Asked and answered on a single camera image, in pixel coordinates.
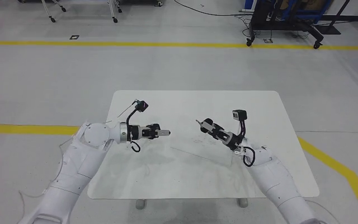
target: cable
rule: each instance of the cable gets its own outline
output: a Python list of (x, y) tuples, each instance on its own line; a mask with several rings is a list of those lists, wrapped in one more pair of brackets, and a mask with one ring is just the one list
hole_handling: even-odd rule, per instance
[(312, 201), (312, 200), (306, 200), (306, 202), (311, 202), (311, 203), (314, 203), (314, 204), (320, 206), (321, 208), (323, 208), (324, 210), (326, 210), (326, 212), (328, 212), (328, 213), (337, 221), (338, 224), (341, 224), (341, 223), (338, 221), (338, 219), (337, 219), (328, 209), (326, 209), (323, 205), (319, 204), (318, 202), (314, 202), (314, 201)]
[(140, 152), (140, 146), (139, 146), (136, 142), (130, 141), (130, 144), (132, 144), (132, 143), (134, 143), (134, 144), (138, 147), (138, 150), (136, 150), (136, 149), (134, 149), (134, 147), (131, 145), (130, 147), (132, 148), (132, 150), (133, 150), (134, 152)]
[(194, 8), (191, 8), (189, 6), (186, 6), (180, 2), (178, 2), (177, 0), (174, 0), (176, 3), (180, 4), (181, 6), (184, 6), (185, 8), (189, 8), (191, 10), (194, 10), (196, 12), (200, 12), (202, 14), (206, 14), (206, 15), (210, 15), (210, 16), (241, 16), (241, 15), (252, 15), (253, 13), (250, 13), (250, 14), (246, 14), (246, 13), (241, 13), (241, 14), (212, 14), (212, 13), (207, 13), (207, 12), (203, 12), (203, 11), (199, 11), (199, 10), (196, 10)]
[[(129, 105), (124, 111), (122, 111), (122, 113), (120, 113), (120, 114), (117, 116), (117, 118), (119, 118), (122, 114), (124, 114), (124, 112), (126, 112), (131, 106), (133, 106), (134, 103), (135, 103), (135, 101), (132, 102), (132, 104)], [(107, 121), (107, 122), (104, 122), (104, 124), (109, 123), (109, 122), (112, 122), (112, 121), (113, 121), (113, 120), (109, 120), (109, 121)]]
[(25, 200), (23, 199), (23, 196), (27, 196), (29, 198), (40, 198), (42, 195), (44, 195), (47, 190), (49, 189), (50, 185), (52, 182), (54, 182), (58, 176), (60, 175), (61, 171), (62, 171), (62, 167), (63, 167), (63, 150), (61, 148), (61, 146), (63, 146), (64, 144), (66, 144), (68, 141), (70, 141), (72, 138), (66, 140), (65, 142), (63, 142), (62, 144), (60, 144), (58, 147), (60, 148), (60, 151), (61, 151), (61, 166), (60, 166), (60, 170), (58, 171), (58, 173), (56, 174), (56, 177), (53, 179), (53, 180), (50, 180), (49, 184), (47, 185), (46, 189), (40, 194), (40, 195), (37, 195), (37, 196), (33, 196), (33, 195), (29, 195), (29, 194), (26, 194), (24, 192), (22, 192), (21, 190), (18, 191), (19, 195), (20, 195), (20, 198), (21, 198), (21, 201), (22, 201), (22, 216), (20, 218), (20, 220), (18, 222), (16, 222), (16, 224), (18, 224), (22, 219), (23, 217), (25, 216)]
[(252, 151), (253, 156), (252, 156), (252, 161), (251, 161), (250, 164), (246, 163), (246, 156), (245, 156), (245, 155), (244, 155), (243, 158), (242, 158), (242, 160), (243, 160), (245, 166), (251, 167), (251, 166), (253, 165), (253, 163), (255, 162), (255, 151), (254, 151), (252, 148), (247, 147), (247, 146), (244, 146), (243, 148), (244, 148), (244, 149), (249, 149), (249, 150)]
[(292, 34), (292, 37), (293, 38), (301, 38), (301, 39), (306, 39), (307, 37), (309, 36), (309, 32), (307, 32), (306, 34), (304, 35), (300, 35), (297, 31), (297, 34)]

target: gray floor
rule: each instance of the gray floor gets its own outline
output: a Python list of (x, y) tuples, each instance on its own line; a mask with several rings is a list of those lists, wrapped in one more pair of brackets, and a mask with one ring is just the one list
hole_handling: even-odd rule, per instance
[[(105, 3), (41, 4), (0, 0), (0, 41), (162, 41), (245, 43), (233, 17), (205, 16), (167, 0), (161, 8), (123, 6), (119, 23)], [(181, 0), (213, 13), (236, 13), (239, 1)], [(326, 45), (357, 45), (357, 24), (337, 25), (341, 36)], [(263, 43), (262, 32), (255, 43)], [(273, 32), (274, 44), (313, 44)], [(296, 49), (136, 48), (0, 45), (0, 124), (81, 125), (104, 121), (116, 90), (275, 90), (297, 135), (358, 172), (357, 51)], [(60, 160), (67, 136), (0, 135), (0, 220), (21, 217), (17, 191), (41, 193)], [(306, 153), (321, 194), (312, 200), (341, 223), (356, 223), (358, 201), (346, 179)], [(38, 200), (25, 198), (26, 211)], [(143, 211), (132, 200), (91, 200), (81, 195), (71, 223), (284, 223), (267, 199), (238, 208), (233, 199), (150, 200)], [(322, 208), (317, 216), (336, 223)]]

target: yellow floor line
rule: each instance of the yellow floor line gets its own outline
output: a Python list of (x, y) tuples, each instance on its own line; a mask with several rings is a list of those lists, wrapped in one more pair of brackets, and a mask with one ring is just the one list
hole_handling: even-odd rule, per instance
[[(79, 127), (76, 126), (47, 126), (47, 125), (12, 125), (0, 124), (0, 134), (58, 134), (58, 135), (72, 135)], [(354, 171), (350, 170), (345, 165), (339, 163), (329, 155), (325, 154), (318, 148), (298, 137), (302, 149), (310, 153), (315, 158), (321, 160), (330, 168), (336, 170), (339, 174), (344, 176), (351, 185), (353, 192), (358, 199), (358, 176)]]
[(72, 135), (76, 126), (12, 125), (0, 124), (0, 134), (65, 134)]
[[(180, 48), (248, 48), (246, 44), (235, 43), (173, 43), (173, 42), (100, 42), (100, 41), (0, 41), (0, 45), (44, 45), (44, 46), (146, 46)], [(312, 45), (253, 44), (257, 49), (312, 49)], [(358, 46), (321, 46), (320, 50), (358, 50)]]
[(303, 150), (310, 153), (312, 156), (321, 160), (324, 164), (344, 176), (347, 179), (348, 183), (351, 185), (351, 188), (356, 195), (356, 198), (358, 199), (358, 176), (354, 171), (350, 170), (348, 167), (339, 163), (337, 160), (325, 154), (324, 152), (314, 147), (310, 143), (306, 142), (302, 138), (298, 137), (298, 140)]

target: tabletop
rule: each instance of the tabletop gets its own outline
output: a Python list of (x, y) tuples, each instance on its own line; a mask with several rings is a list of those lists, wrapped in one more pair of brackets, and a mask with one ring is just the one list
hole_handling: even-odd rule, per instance
[(208, 134), (195, 120), (211, 118), (238, 132), (232, 110), (247, 111), (246, 137), (272, 149), (291, 173), (304, 197), (319, 189), (290, 119), (275, 91), (116, 91), (107, 121), (124, 122), (133, 109), (117, 116), (135, 99), (149, 108), (130, 124), (159, 123), (171, 135), (138, 141), (142, 150), (114, 143), (87, 194), (92, 199), (260, 198), (265, 197), (242, 159)]

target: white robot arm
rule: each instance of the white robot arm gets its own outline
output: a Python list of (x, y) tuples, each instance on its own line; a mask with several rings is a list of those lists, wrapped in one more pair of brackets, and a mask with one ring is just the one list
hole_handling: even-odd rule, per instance
[[(144, 101), (136, 100), (134, 103), (137, 104), (127, 121), (117, 123), (114, 128), (109, 128), (105, 123), (88, 122), (79, 128), (63, 155), (58, 176), (50, 183), (41, 203), (19, 224), (58, 222), (68, 224), (79, 195), (95, 176), (113, 141), (118, 144), (125, 142), (136, 144), (134, 140), (137, 139), (154, 139), (170, 135), (170, 131), (161, 130), (159, 124), (146, 127), (130, 125), (130, 117), (136, 111), (143, 112), (148, 107)], [(132, 149), (139, 152), (140, 147), (138, 144), (136, 146), (137, 150), (133, 146)]]
[(235, 154), (243, 157), (243, 163), (255, 180), (257, 186), (267, 198), (279, 209), (289, 224), (320, 224), (313, 211), (300, 195), (281, 161), (266, 147), (253, 147), (245, 138), (246, 111), (234, 110), (233, 117), (240, 121), (241, 132), (236, 135), (226, 132), (210, 118), (199, 122), (202, 132), (222, 141)]

